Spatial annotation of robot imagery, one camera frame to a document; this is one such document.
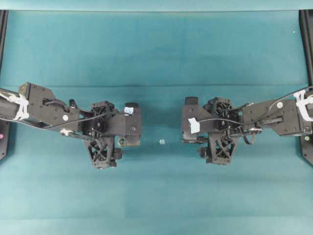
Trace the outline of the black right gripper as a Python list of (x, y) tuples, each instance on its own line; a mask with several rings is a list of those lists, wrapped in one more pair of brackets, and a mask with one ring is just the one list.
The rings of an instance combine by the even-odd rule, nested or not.
[(199, 149), (199, 155), (207, 164), (227, 165), (238, 141), (233, 136), (239, 133), (241, 118), (238, 110), (233, 109), (229, 99), (220, 97), (209, 100), (203, 108), (211, 115), (212, 120), (208, 123), (213, 128), (206, 131), (207, 146)]

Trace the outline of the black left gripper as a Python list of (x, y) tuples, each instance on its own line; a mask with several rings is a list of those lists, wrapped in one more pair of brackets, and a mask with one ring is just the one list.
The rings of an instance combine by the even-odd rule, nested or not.
[(123, 151), (115, 147), (115, 136), (107, 132), (108, 121), (118, 111), (108, 101), (96, 102), (91, 105), (94, 119), (84, 124), (83, 134), (89, 139), (84, 140), (91, 165), (97, 169), (116, 167), (116, 160), (122, 158)]

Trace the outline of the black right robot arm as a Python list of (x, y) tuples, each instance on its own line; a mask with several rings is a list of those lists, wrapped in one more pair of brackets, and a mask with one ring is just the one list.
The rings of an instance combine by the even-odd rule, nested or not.
[(299, 137), (303, 158), (310, 164), (313, 162), (312, 88), (238, 108), (228, 99), (215, 98), (203, 108), (210, 116), (197, 121), (213, 125), (213, 129), (205, 130), (207, 146), (199, 149), (200, 157), (208, 164), (229, 164), (239, 138), (246, 144), (254, 144), (256, 135), (266, 128), (282, 137)]

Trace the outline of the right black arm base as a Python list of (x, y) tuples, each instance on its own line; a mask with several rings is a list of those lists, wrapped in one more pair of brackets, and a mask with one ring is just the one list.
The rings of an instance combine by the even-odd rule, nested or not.
[(300, 156), (310, 166), (313, 165), (313, 135), (296, 137), (299, 143)]

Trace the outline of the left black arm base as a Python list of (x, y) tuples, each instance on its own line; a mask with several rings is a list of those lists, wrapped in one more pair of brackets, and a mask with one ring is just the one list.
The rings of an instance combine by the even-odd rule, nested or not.
[(7, 121), (0, 121), (0, 160), (2, 161), (8, 150), (9, 136), (11, 124)]

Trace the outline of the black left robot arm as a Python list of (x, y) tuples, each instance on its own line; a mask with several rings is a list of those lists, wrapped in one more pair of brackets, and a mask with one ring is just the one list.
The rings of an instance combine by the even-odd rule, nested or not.
[(24, 83), (18, 92), (1, 89), (0, 118), (61, 136), (80, 139), (85, 144), (93, 167), (116, 167), (122, 150), (115, 147), (115, 136), (107, 132), (110, 118), (119, 112), (108, 101), (95, 102), (90, 110), (79, 108), (74, 99), (65, 103), (52, 90)]

